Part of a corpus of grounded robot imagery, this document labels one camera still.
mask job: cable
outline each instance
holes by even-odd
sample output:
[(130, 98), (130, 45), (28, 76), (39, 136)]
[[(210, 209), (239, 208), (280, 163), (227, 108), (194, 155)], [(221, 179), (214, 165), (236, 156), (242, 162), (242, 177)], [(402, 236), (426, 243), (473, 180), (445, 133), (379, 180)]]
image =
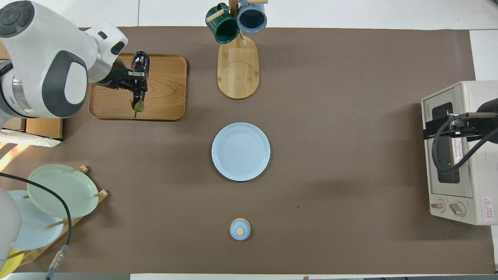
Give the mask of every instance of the cable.
[(465, 162), (467, 162), (467, 160), (469, 160), (469, 158), (482, 146), (484, 145), (484, 143), (486, 143), (491, 137), (495, 136), (496, 134), (498, 134), (498, 128), (492, 130), (490, 133), (488, 133), (486, 136), (484, 136), (479, 142), (477, 142), (477, 144), (475, 144), (472, 149), (470, 149), (464, 156), (463, 158), (455, 165), (451, 165), (450, 168), (445, 168), (443, 166), (441, 166), (441, 164), (439, 163), (438, 159), (437, 159), (437, 153), (436, 153), (436, 148), (437, 148), (437, 143), (441, 137), (441, 133), (443, 132), (443, 130), (450, 124), (452, 123), (453, 121), (456, 121), (456, 120), (459, 120), (459, 119), (463, 119), (463, 118), (466, 118), (469, 116), (469, 113), (465, 113), (465, 114), (460, 114), (460, 115), (457, 115), (457, 116), (454, 116), (452, 118), (450, 118), (449, 120), (447, 120), (437, 131), (436, 133), (436, 136), (434, 137), (434, 141), (432, 142), (432, 161), (434, 162), (434, 166), (436, 166), (437, 170), (441, 171), (441, 172), (450, 172), (450, 171), (453, 171), (453, 170), (456, 170), (460, 167), (462, 167), (462, 165), (465, 164)]
[(3, 173), (3, 172), (0, 172), (0, 176), (1, 177), (6, 177), (6, 178), (10, 178), (10, 179), (14, 179), (14, 180), (18, 180), (18, 181), (25, 182), (25, 183), (28, 183), (28, 184), (31, 184), (33, 186), (36, 186), (36, 187), (38, 187), (38, 188), (40, 188), (40, 189), (42, 189), (42, 190), (50, 193), (51, 195), (55, 196), (55, 198), (57, 198), (62, 203), (62, 206), (64, 206), (64, 210), (66, 210), (66, 215), (67, 215), (67, 236), (66, 236), (66, 243), (62, 246), (61, 250), (55, 255), (54, 260), (50, 264), (50, 267), (48, 269), (48, 274), (46, 276), (46, 279), (50, 280), (50, 279), (52, 279), (52, 277), (54, 276), (54, 274), (57, 272), (57, 270), (60, 268), (60, 266), (62, 264), (62, 261), (64, 260), (64, 256), (65, 256), (65, 254), (67, 252), (67, 249), (69, 248), (69, 241), (71, 240), (71, 231), (72, 231), (72, 228), (73, 228), (73, 224), (72, 224), (72, 221), (71, 221), (71, 213), (69, 212), (69, 208), (67, 207), (67, 204), (64, 201), (64, 199), (62, 199), (62, 197), (60, 197), (57, 193), (55, 193), (51, 189), (42, 186), (41, 184), (38, 184), (38, 183), (33, 182), (31, 180), (28, 180), (28, 179), (24, 179), (22, 177), (10, 175), (10, 174)]

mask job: dish rack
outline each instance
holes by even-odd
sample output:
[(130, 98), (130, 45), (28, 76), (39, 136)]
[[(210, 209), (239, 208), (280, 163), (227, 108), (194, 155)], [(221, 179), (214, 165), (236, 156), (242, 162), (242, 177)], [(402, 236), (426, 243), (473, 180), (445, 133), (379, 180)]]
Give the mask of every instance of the dish rack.
[[(86, 167), (85, 165), (82, 165), (81, 167), (79, 168), (75, 168), (77, 170), (79, 170), (80, 172), (86, 174), (88, 172), (88, 167)], [(96, 194), (95, 196), (97, 196), (99, 198), (99, 201), (97, 203), (97, 206), (98, 204), (100, 204), (107, 196), (109, 195), (109, 193), (106, 191), (106, 190), (101, 190), (98, 194)], [(83, 217), (78, 217), (78, 218), (74, 218), (74, 219), (71, 219), (71, 222), (72, 222), (72, 225), (74, 226), (76, 223), (78, 223)], [(21, 263), (19, 264), (19, 267), (20, 266), (23, 266), (23, 265), (26, 265), (26, 264), (29, 264), (31, 262), (33, 262), (34, 260), (36, 260), (41, 254), (43, 254), (43, 252), (45, 252), (48, 248), (50, 248), (50, 246), (52, 246), (52, 244), (54, 244), (55, 242), (57, 242), (57, 240), (59, 240), (63, 235), (65, 235), (67, 233), (67, 230), (68, 230), (68, 225), (67, 225), (67, 222), (65, 222), (66, 220), (63, 220), (61, 221), (60, 223), (57, 223), (57, 224), (64, 224), (64, 227), (62, 228), (62, 232), (61, 234), (59, 235), (59, 237), (57, 237), (56, 240), (54, 240), (52, 243), (46, 245), (46, 246), (43, 246), (43, 247), (40, 247), (40, 248), (37, 248), (37, 249), (33, 249), (33, 250), (28, 250), (28, 251), (19, 251), (15, 254), (12, 254), (10, 255), (7, 260), (9, 259), (12, 259), (14, 257), (17, 257), (19, 255), (23, 255), (23, 258), (22, 258), (22, 261)]]

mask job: blue plate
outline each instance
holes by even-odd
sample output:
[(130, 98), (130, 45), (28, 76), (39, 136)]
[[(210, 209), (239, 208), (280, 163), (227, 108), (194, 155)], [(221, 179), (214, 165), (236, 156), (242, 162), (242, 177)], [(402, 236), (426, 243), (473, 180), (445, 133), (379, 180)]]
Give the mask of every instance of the blue plate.
[(268, 165), (270, 143), (259, 128), (248, 123), (234, 123), (218, 132), (211, 156), (223, 176), (247, 181), (260, 175)]
[(31, 198), (22, 199), (28, 195), (25, 190), (8, 192), (21, 209), (21, 230), (13, 246), (16, 250), (33, 250), (54, 242), (62, 232), (64, 225), (45, 228), (62, 219), (50, 216), (38, 209)]

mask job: wooden serving tray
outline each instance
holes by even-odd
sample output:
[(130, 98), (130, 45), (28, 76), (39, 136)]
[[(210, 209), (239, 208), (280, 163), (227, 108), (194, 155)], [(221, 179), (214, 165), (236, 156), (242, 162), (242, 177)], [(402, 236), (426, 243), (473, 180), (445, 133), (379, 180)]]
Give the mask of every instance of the wooden serving tray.
[[(132, 54), (119, 58), (130, 67)], [(144, 111), (136, 114), (130, 101), (133, 93), (92, 84), (90, 113), (103, 120), (176, 121), (185, 112), (187, 60), (180, 55), (150, 54), (150, 70)]]

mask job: plate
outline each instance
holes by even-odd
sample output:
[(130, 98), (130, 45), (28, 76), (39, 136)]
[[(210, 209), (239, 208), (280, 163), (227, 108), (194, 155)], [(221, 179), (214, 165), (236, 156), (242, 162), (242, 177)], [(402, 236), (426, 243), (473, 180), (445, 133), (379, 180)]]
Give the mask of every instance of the plate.
[(49, 229), (45, 227), (59, 222), (61, 219), (48, 215), (38, 209), (32, 199), (22, 199), (28, 195), (25, 190), (13, 190), (8, 192), (21, 210), (21, 229), (15, 240), (13, 248), (16, 250), (33, 250), (43, 247), (55, 241), (62, 232), (64, 225), (58, 225)]
[[(19, 252), (18, 250), (12, 250), (9, 254), (12, 255), (12, 254), (15, 254)], [(8, 259), (5, 264), (3, 265), (3, 267), (1, 268), (0, 270), (0, 279), (4, 278), (5, 276), (11, 274), (14, 272), (14, 270), (19, 267), (19, 265), (21, 264), (22, 262), (22, 258), (24, 258), (24, 254), (20, 254), (19, 256), (15, 256), (13, 257), (12, 259)]]
[[(70, 166), (49, 164), (35, 169), (29, 180), (39, 183), (57, 193), (66, 202), (71, 218), (83, 217), (90, 214), (97, 203), (97, 187), (92, 180), (80, 171)], [(67, 219), (62, 203), (50, 193), (28, 184), (29, 197), (43, 212)]]
[(247, 181), (260, 175), (268, 165), (270, 143), (256, 126), (234, 123), (218, 132), (211, 156), (223, 176), (234, 181)]

